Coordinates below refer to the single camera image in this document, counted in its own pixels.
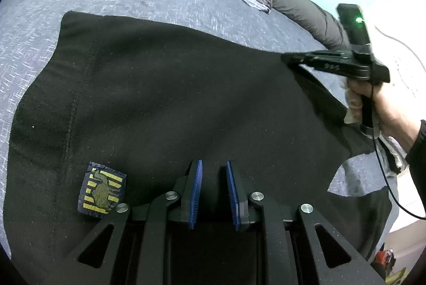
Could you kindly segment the right forearm black sleeve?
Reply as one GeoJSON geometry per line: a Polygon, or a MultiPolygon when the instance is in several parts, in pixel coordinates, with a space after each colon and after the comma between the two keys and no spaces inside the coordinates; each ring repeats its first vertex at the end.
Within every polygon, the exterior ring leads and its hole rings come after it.
{"type": "Polygon", "coordinates": [[[426,204],[426,123],[421,120],[419,134],[406,156],[412,180],[423,206],[426,204]]]}

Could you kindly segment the right hand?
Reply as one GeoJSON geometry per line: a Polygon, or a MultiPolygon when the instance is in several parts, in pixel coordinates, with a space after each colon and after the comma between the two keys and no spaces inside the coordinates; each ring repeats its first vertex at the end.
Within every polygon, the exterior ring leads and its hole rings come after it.
{"type": "Polygon", "coordinates": [[[346,79],[344,88],[348,104],[346,123],[362,120],[362,98],[369,98],[382,133],[393,137],[405,152],[410,151],[420,132],[421,118],[415,105],[397,87],[390,83],[373,86],[369,82],[346,79]]]}

